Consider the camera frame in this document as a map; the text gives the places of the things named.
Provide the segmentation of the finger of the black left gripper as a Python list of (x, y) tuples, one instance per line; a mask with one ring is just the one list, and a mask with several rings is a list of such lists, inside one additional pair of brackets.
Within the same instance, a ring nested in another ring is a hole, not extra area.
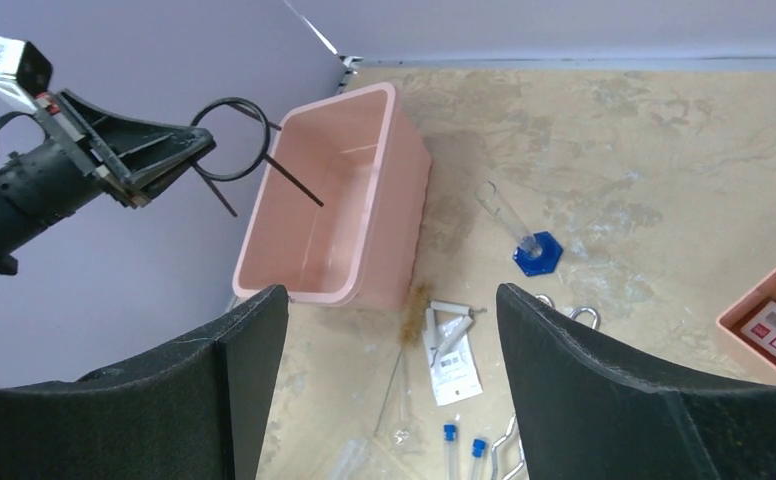
[(175, 125), (115, 127), (103, 140), (126, 169), (111, 166), (103, 190), (130, 208), (149, 204), (216, 147), (207, 129)]
[(126, 166), (153, 166), (192, 159), (193, 133), (189, 127), (139, 120), (100, 108), (69, 89), (58, 97), (74, 109), (89, 132)]

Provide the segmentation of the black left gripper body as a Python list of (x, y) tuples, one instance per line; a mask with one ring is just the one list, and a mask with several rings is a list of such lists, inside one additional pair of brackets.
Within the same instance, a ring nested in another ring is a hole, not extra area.
[[(1, 115), (0, 130), (24, 115), (19, 111)], [(0, 167), (0, 275), (16, 275), (16, 250), (102, 193), (75, 159), (48, 132), (29, 152), (8, 154)]]

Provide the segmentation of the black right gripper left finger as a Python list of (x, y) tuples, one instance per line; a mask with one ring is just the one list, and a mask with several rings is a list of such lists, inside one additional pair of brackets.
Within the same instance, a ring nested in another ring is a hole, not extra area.
[(216, 320), (73, 382), (0, 389), (0, 479), (252, 479), (289, 299)]

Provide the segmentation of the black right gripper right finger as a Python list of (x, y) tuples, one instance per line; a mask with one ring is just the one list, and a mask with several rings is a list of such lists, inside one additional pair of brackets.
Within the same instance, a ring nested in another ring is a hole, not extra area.
[(513, 284), (496, 317), (533, 479), (776, 479), (776, 386), (663, 360)]

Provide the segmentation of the metal crucible tongs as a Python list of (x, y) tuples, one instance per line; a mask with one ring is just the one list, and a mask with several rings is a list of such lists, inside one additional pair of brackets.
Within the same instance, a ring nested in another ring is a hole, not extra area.
[[(599, 312), (589, 306), (581, 306), (572, 309), (566, 314), (568, 318), (576, 321), (580, 316), (590, 315), (591, 322), (590, 327), (594, 330), (598, 330), (601, 323), (601, 316)], [(507, 472), (502, 473), (500, 471), (500, 457), (504, 450), (510, 445), (515, 444), (518, 450), (518, 462), (511, 467)], [(513, 414), (507, 424), (504, 434), (496, 439), (490, 447), (490, 460), (491, 460), (491, 480), (498, 479), (516, 479), (519, 474), (527, 471), (527, 461), (524, 453), (524, 448), (520, 440), (519, 427), (517, 417)]]

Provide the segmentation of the graduated cylinder blue base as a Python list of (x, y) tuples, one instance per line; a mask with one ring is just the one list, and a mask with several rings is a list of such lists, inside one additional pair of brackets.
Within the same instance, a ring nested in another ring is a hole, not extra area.
[(482, 208), (515, 240), (512, 259), (525, 276), (555, 271), (564, 249), (549, 231), (532, 232), (490, 180), (479, 184), (474, 194)]

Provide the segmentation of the brown bristle tube brush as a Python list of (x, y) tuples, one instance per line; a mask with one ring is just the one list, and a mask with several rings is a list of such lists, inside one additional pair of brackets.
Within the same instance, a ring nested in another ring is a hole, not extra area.
[(421, 339), (423, 325), (425, 324), (424, 312), (427, 308), (430, 292), (431, 284), (427, 280), (415, 283), (409, 292), (402, 323), (398, 331), (398, 351), (373, 430), (374, 435), (377, 435), (383, 426), (391, 392), (399, 375), (401, 363), (404, 360), (404, 353), (408, 348), (413, 348)]

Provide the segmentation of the white paper packet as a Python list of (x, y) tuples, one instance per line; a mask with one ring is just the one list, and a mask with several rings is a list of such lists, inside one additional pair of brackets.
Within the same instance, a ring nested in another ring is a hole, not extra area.
[[(448, 353), (443, 354), (436, 361), (433, 367), (429, 365), (431, 387), (435, 403), (439, 407), (483, 393), (467, 332)], [(425, 347), (424, 351), (429, 364)]]

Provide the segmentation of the clay pipe triangle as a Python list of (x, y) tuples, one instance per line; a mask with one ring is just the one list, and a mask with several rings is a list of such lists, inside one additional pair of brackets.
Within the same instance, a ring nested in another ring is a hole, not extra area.
[[(482, 307), (474, 309), (471, 306), (432, 300), (428, 302), (424, 311), (424, 326), (422, 338), (427, 351), (429, 365), (433, 367), (436, 361), (448, 353), (465, 335), (473, 325), (475, 317), (486, 313)], [(439, 324), (437, 314), (451, 314), (453, 318)]]

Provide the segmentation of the pink plastic bin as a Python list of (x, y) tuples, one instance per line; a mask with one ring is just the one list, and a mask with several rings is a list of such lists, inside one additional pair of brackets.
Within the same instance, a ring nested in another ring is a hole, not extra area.
[(410, 284), (431, 156), (382, 82), (282, 120), (232, 279), (303, 304), (399, 311)]

